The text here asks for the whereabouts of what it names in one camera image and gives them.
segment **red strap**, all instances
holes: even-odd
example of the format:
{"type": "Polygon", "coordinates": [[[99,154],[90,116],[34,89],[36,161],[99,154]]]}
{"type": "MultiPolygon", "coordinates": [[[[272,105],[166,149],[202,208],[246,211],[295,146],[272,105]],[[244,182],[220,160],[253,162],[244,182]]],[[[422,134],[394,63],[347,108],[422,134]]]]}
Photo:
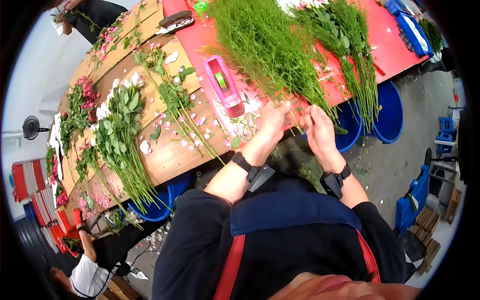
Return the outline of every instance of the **red strap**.
{"type": "Polygon", "coordinates": [[[240,267],[240,260],[243,254],[243,246],[245,245],[245,235],[237,235],[233,238],[233,244],[228,254],[227,262],[223,268],[222,277],[216,288],[214,300],[228,300],[237,278],[240,267]]]}
{"type": "Polygon", "coordinates": [[[377,262],[375,261],[372,250],[370,249],[358,229],[356,229],[356,231],[359,238],[361,251],[363,253],[363,259],[365,260],[365,264],[367,265],[367,272],[372,276],[372,282],[380,283],[380,272],[378,271],[377,262]]]}

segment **black shirt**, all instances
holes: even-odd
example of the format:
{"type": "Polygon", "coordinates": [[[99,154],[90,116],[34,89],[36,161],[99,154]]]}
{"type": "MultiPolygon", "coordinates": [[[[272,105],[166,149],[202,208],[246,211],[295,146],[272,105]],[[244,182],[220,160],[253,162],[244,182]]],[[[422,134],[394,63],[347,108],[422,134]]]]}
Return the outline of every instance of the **black shirt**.
{"type": "MultiPolygon", "coordinates": [[[[177,202],[168,238],[155,264],[152,299],[213,299],[233,237],[231,206],[203,191],[177,202]]],[[[353,208],[383,283],[404,283],[405,254],[370,202],[353,208]]],[[[267,299],[302,272],[369,281],[356,230],[311,224],[250,233],[231,299],[267,299]]]]}

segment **green tape roll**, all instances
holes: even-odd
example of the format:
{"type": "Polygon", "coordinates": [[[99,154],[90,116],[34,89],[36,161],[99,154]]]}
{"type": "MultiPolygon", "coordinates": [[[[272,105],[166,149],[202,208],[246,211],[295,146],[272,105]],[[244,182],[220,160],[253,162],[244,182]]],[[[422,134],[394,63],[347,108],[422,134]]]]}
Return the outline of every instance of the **green tape roll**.
{"type": "Polygon", "coordinates": [[[224,93],[228,92],[228,87],[227,83],[225,82],[225,79],[223,78],[222,72],[215,73],[215,79],[218,85],[222,88],[222,91],[224,93]]]}

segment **person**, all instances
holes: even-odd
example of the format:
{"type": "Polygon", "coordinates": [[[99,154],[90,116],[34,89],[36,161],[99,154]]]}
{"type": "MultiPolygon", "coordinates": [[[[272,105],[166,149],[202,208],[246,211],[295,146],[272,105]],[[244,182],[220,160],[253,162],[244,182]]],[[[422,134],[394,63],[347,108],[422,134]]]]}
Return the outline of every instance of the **person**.
{"type": "Polygon", "coordinates": [[[72,27],[88,40],[96,43],[100,31],[114,23],[127,9],[103,0],[54,0],[52,7],[58,12],[53,20],[63,27],[63,34],[72,33],[72,27]]]}
{"type": "MultiPolygon", "coordinates": [[[[283,137],[290,103],[261,110],[258,133],[239,150],[262,166],[283,137]]],[[[299,121],[324,172],[346,161],[332,121],[311,106],[299,121]]],[[[242,200],[249,186],[235,156],[203,191],[177,201],[168,238],[156,261],[152,299],[413,299],[403,285],[405,254],[353,176],[337,198],[310,192],[296,178],[275,175],[242,200]]]]}
{"type": "Polygon", "coordinates": [[[130,272],[130,266],[125,262],[128,251],[167,222],[166,218],[158,222],[145,221],[140,224],[143,230],[128,224],[118,234],[92,241],[83,226],[80,209],[75,208],[72,216],[84,253],[70,277],[56,267],[50,269],[50,276],[62,289],[59,292],[73,293],[81,298],[96,298],[103,294],[113,277],[112,270],[118,266],[118,262],[122,272],[119,274],[117,270],[116,273],[126,276],[130,272]]]}

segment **wooden pallet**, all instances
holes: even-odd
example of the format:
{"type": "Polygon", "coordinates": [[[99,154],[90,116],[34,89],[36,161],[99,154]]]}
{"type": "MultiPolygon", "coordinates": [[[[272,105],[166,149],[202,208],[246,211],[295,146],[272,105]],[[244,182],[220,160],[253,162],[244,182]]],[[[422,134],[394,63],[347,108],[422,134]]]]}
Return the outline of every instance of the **wooden pallet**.
{"type": "Polygon", "coordinates": [[[440,215],[425,207],[415,219],[415,225],[411,226],[409,229],[427,248],[427,254],[423,258],[423,262],[417,268],[417,272],[420,275],[430,271],[430,268],[432,267],[431,263],[441,247],[439,242],[432,239],[432,234],[435,232],[439,222],[440,215]]]}

